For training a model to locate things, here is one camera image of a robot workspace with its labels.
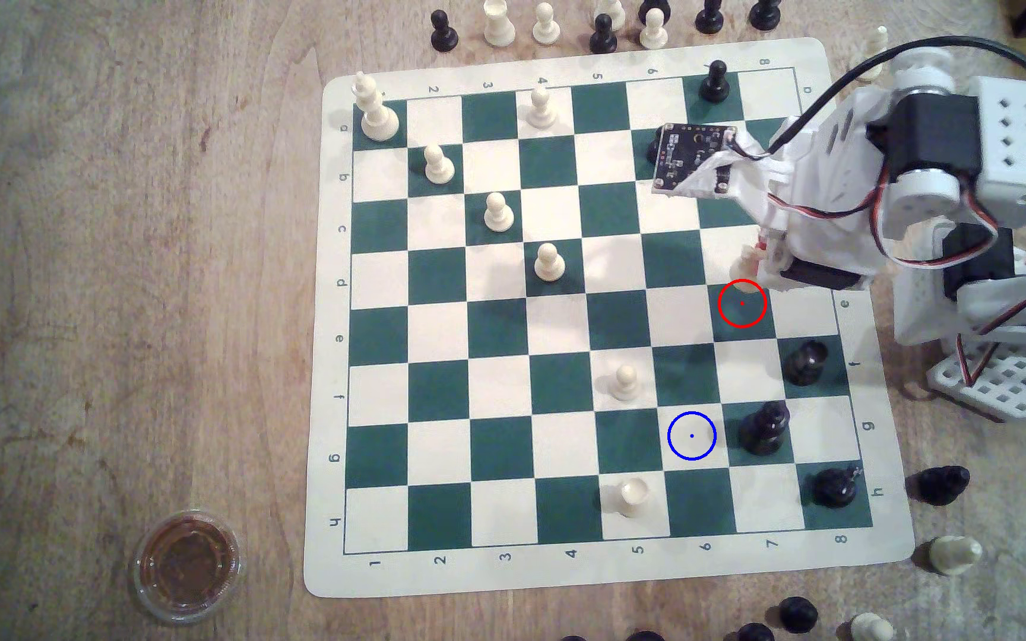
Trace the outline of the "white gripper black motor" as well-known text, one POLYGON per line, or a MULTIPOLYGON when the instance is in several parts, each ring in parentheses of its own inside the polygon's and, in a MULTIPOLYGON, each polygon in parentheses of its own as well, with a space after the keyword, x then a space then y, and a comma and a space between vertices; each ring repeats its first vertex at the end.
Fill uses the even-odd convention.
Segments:
POLYGON ((759 225, 762 269, 775 288, 821 286, 865 290, 886 258, 871 231, 871 193, 879 183, 884 154, 866 138, 866 127, 887 114, 889 92, 876 87, 854 91, 816 128, 803 130, 782 150, 787 167, 749 134, 736 134, 731 194, 759 225), (791 205, 777 207, 774 194, 791 205), (849 211, 832 221, 794 210, 849 211))

